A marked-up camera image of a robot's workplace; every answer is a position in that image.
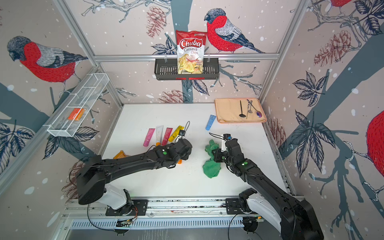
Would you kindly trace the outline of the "yellow toothpaste tube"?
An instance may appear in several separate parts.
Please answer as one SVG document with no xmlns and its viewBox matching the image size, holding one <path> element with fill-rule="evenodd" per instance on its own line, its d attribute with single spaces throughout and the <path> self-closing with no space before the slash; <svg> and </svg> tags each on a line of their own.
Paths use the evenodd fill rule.
<svg viewBox="0 0 384 240">
<path fill-rule="evenodd" d="M 179 132 L 180 130 L 184 130 L 184 126 L 178 126 L 174 131 L 173 133 L 170 135 L 169 137 L 169 142 L 173 142 L 175 140 L 175 138 L 179 135 Z"/>
</svg>

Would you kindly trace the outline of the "red pink toothpaste tube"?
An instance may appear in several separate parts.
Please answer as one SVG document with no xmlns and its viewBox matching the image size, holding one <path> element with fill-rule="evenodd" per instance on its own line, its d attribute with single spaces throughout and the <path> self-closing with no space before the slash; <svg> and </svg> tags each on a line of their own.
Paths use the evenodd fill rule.
<svg viewBox="0 0 384 240">
<path fill-rule="evenodd" d="M 173 131 L 173 128 L 166 128 L 165 135 L 163 137 L 162 146 L 165 146 L 168 144 L 169 138 L 171 136 L 171 133 Z"/>
</svg>

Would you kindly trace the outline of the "green cleaning cloth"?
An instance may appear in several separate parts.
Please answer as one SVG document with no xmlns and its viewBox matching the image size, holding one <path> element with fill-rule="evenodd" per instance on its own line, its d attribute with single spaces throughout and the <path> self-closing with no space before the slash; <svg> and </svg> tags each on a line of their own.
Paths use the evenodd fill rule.
<svg viewBox="0 0 384 240">
<path fill-rule="evenodd" d="M 205 151 L 209 155 L 210 159 L 204 163 L 203 172 L 210 179 L 217 177 L 221 170 L 221 163 L 216 163 L 214 161 L 213 154 L 213 150 L 218 150 L 219 148 L 220 145 L 215 143 L 214 140 L 210 140 L 209 144 L 205 147 Z"/>
</svg>

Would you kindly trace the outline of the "white toothpaste tube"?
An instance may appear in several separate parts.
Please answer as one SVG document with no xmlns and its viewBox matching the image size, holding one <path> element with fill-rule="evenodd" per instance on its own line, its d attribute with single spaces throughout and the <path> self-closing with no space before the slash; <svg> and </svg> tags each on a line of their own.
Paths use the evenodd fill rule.
<svg viewBox="0 0 384 240">
<path fill-rule="evenodd" d="M 162 143 L 164 126 L 156 126 L 156 146 L 160 146 Z"/>
</svg>

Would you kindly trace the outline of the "magenta toothpaste tube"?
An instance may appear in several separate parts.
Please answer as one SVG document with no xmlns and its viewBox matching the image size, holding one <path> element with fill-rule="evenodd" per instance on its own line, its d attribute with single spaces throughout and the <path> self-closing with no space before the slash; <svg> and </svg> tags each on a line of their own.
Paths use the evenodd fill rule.
<svg viewBox="0 0 384 240">
<path fill-rule="evenodd" d="M 153 136 L 154 132 L 155 132 L 155 129 L 153 129 L 153 128 L 150 128 L 148 130 L 148 132 L 146 134 L 146 137 L 145 137 L 145 140 L 144 140 L 144 143 L 143 143 L 144 147 L 148 147 L 149 146 L 149 143 L 150 143 L 150 141 L 152 139 L 152 136 Z"/>
</svg>

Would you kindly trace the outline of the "blue toothpaste tube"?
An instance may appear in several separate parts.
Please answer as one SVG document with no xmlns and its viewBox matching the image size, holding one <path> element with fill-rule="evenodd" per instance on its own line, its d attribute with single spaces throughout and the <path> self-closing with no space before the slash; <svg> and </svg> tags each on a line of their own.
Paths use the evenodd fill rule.
<svg viewBox="0 0 384 240">
<path fill-rule="evenodd" d="M 207 122 L 207 125 L 206 125 L 206 130 L 209 131 L 214 123 L 214 121 L 216 120 L 216 116 L 214 115 L 210 115 L 209 117 L 209 120 Z"/>
</svg>

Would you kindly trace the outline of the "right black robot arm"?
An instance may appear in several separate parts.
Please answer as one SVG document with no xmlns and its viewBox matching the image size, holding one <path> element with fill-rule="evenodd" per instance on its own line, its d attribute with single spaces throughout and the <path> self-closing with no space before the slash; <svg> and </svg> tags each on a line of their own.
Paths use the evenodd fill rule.
<svg viewBox="0 0 384 240">
<path fill-rule="evenodd" d="M 266 219 L 284 240 L 322 240 L 324 234 L 312 205 L 287 194 L 270 180 L 252 160 L 244 157 L 238 140 L 225 134 L 226 149 L 214 150 L 214 160 L 228 169 L 251 188 L 239 195 L 241 209 L 255 212 Z"/>
</svg>

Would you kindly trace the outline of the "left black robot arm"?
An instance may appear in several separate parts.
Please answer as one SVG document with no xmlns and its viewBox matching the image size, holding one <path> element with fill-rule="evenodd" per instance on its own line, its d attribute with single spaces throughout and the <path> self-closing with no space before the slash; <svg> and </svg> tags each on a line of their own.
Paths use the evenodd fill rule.
<svg viewBox="0 0 384 240">
<path fill-rule="evenodd" d="M 179 160 L 187 160 L 192 152 L 187 139 L 157 146 L 139 155 L 120 159 L 92 157 L 76 175 L 78 203 L 88 205 L 102 198 L 106 184 L 121 177 L 146 170 L 174 168 Z"/>
</svg>

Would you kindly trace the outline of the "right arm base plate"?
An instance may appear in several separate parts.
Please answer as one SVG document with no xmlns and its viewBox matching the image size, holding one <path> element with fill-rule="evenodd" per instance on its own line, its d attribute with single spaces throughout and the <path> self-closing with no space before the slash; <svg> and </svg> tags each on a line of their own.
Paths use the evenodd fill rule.
<svg viewBox="0 0 384 240">
<path fill-rule="evenodd" d="M 221 207 L 226 209 L 226 213 L 228 215 L 262 215 L 267 209 L 261 203 L 251 198 L 248 198 L 247 200 L 240 198 L 228 198 L 225 199 L 225 202 L 221 205 Z"/>
</svg>

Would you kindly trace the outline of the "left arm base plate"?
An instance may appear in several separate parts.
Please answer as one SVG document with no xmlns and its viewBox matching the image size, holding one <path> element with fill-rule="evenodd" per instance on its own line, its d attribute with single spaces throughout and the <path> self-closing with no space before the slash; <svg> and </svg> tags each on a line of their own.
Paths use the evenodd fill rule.
<svg viewBox="0 0 384 240">
<path fill-rule="evenodd" d="M 108 206 L 106 210 L 106 216 L 108 217 L 145 216 L 148 203 L 149 203 L 148 200 L 139 199 L 139 200 L 131 200 L 129 204 L 126 204 L 117 210 L 114 210 L 110 206 Z"/>
</svg>

